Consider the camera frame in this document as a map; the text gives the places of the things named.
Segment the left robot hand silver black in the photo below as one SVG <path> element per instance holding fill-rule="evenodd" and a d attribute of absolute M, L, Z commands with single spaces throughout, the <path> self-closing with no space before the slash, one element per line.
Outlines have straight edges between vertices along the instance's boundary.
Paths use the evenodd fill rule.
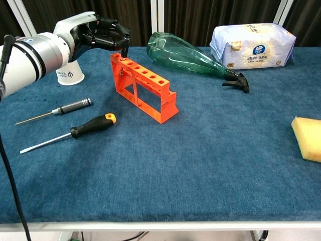
<path fill-rule="evenodd" d="M 94 48 L 120 50 L 121 57 L 125 59 L 131 42 L 130 31 L 118 20 L 100 16 L 95 12 L 83 12 L 57 22 L 54 34 L 68 44 L 69 62 L 77 60 L 84 52 Z"/>

